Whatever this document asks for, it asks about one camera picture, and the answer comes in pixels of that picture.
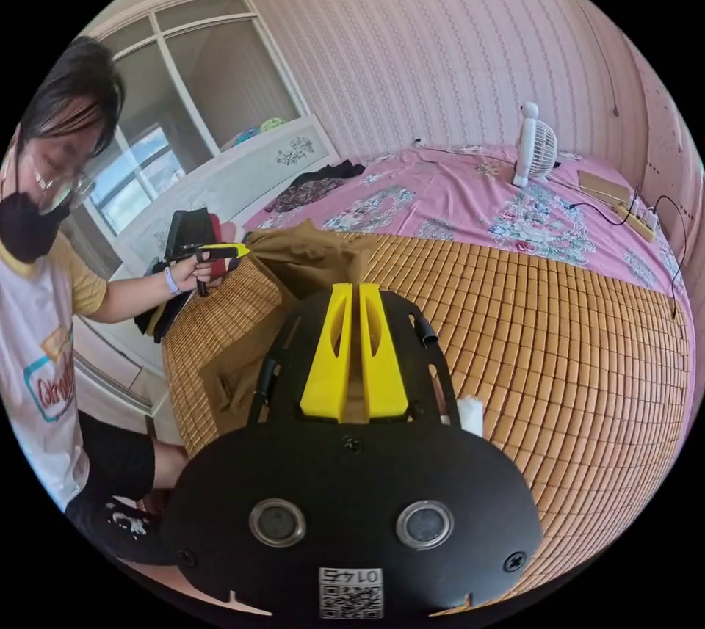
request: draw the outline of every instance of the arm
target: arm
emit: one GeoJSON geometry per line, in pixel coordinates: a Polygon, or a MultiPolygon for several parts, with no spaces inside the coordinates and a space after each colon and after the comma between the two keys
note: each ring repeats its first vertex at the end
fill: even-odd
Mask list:
{"type": "Polygon", "coordinates": [[[173,299],[163,273],[138,279],[108,282],[101,305],[90,314],[92,321],[119,323],[173,299]]]}
{"type": "MultiPolygon", "coordinates": [[[[101,279],[86,267],[62,235],[57,239],[54,254],[71,275],[73,312],[79,316],[101,323],[118,323],[156,308],[174,297],[162,273],[115,282],[101,279]]],[[[210,263],[199,264],[194,256],[175,264],[171,274],[181,291],[192,291],[196,288],[197,279],[210,281],[211,270],[210,263]]]]}
{"type": "MultiPolygon", "coordinates": [[[[179,291],[183,293],[193,291],[197,280],[209,282],[211,270],[211,263],[199,263],[194,255],[175,264],[171,268],[171,275],[179,291]]],[[[108,282],[103,302],[90,314],[90,318],[99,323],[127,321],[170,301],[174,296],[176,294],[171,293],[163,272],[151,274],[149,277],[108,282]]]]}

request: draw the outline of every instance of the white t-shirt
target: white t-shirt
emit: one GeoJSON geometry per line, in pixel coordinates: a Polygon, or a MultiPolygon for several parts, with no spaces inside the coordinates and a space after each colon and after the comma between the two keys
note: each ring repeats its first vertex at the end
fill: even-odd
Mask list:
{"type": "Polygon", "coordinates": [[[0,244],[0,394],[20,447],[59,508],[83,489],[88,458],[76,405],[73,315],[88,316],[107,284],[57,237],[27,266],[0,244]]]}

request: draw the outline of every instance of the black hair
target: black hair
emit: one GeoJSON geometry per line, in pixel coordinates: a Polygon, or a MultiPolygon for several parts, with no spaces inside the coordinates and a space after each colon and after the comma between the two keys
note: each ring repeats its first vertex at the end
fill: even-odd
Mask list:
{"type": "Polygon", "coordinates": [[[125,86],[112,52],[92,37],[77,37],[51,68],[22,115],[17,156],[31,139],[63,137],[99,123],[101,135],[93,156],[101,154],[113,140],[124,100],[125,86]],[[60,123],[52,122],[76,98],[87,98],[89,103],[60,123]]]}

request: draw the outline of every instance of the black shorts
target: black shorts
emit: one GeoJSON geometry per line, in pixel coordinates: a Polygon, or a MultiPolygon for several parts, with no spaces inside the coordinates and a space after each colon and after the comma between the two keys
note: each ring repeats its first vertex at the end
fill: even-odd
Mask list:
{"type": "Polygon", "coordinates": [[[115,497],[144,498],[154,483],[154,445],[149,436],[110,426],[79,412],[90,469],[86,486],[66,516],[103,553],[147,565],[174,565],[162,543],[160,518],[115,497]]]}

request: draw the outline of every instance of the white desk fan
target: white desk fan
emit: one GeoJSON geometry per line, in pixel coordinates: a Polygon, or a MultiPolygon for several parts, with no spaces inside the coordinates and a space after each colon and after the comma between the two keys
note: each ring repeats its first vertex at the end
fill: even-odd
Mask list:
{"type": "Polygon", "coordinates": [[[556,163],[558,141],[553,130],[538,119],[536,103],[525,103],[521,114],[524,119],[516,141],[517,159],[512,183],[523,188],[528,184],[529,177],[546,180],[556,163]]]}

